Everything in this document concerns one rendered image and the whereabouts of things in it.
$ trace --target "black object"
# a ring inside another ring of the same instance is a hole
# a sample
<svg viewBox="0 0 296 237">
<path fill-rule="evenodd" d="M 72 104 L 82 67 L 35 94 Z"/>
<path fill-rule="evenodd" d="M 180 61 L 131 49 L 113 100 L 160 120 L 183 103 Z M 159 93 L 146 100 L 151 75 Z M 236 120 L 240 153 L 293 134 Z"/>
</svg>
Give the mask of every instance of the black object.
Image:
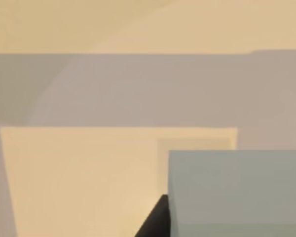
<svg viewBox="0 0 296 237">
<path fill-rule="evenodd" d="M 135 237 L 170 237 L 168 195 L 162 195 Z"/>
</svg>

